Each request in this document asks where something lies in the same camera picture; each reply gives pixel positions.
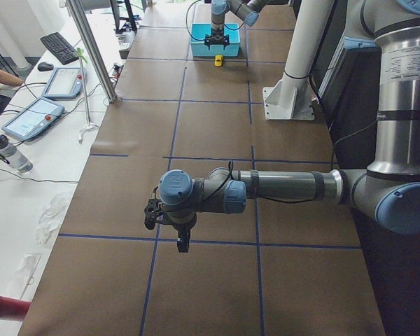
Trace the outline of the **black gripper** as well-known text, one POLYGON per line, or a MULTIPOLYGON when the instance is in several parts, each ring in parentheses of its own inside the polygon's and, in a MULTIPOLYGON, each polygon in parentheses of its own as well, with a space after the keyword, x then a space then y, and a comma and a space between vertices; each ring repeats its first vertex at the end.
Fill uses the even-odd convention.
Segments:
POLYGON ((211 30, 210 34, 205 35, 204 44, 208 50, 211 49, 211 45, 224 45, 223 49, 226 50, 230 44, 230 37, 228 34, 224 35, 223 31, 211 30))
POLYGON ((179 253, 187 253, 190 245, 190 233, 197 221, 195 210, 167 206, 156 197, 150 198, 144 209, 144 225, 154 230, 157 224, 172 225, 178 231, 177 248, 179 253))

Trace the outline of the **person forearm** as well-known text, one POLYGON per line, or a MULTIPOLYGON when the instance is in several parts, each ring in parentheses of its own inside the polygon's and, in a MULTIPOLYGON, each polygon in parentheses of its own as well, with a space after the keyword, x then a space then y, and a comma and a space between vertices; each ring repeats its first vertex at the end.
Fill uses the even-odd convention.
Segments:
POLYGON ((24 81, 21 78, 0 69, 0 84, 18 87, 23 83, 24 81))

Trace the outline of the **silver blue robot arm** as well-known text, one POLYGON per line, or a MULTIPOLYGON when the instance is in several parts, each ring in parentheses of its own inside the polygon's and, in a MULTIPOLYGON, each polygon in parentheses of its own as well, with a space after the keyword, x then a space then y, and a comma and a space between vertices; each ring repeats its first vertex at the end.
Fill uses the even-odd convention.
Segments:
POLYGON ((228 12, 236 15, 245 25, 252 27, 258 20, 261 10, 270 0, 213 0, 211 1, 211 33, 206 34, 204 44, 211 49, 212 45, 226 48, 230 37, 225 34, 225 15, 228 12))
POLYGON ((420 232, 420 1, 350 1, 346 48, 381 50, 374 161, 365 169, 328 173, 214 169, 192 178, 166 172, 144 210, 144 224, 170 225, 180 252, 189 248, 199 212, 240 214, 247 199, 281 203, 333 200, 382 227, 420 232))

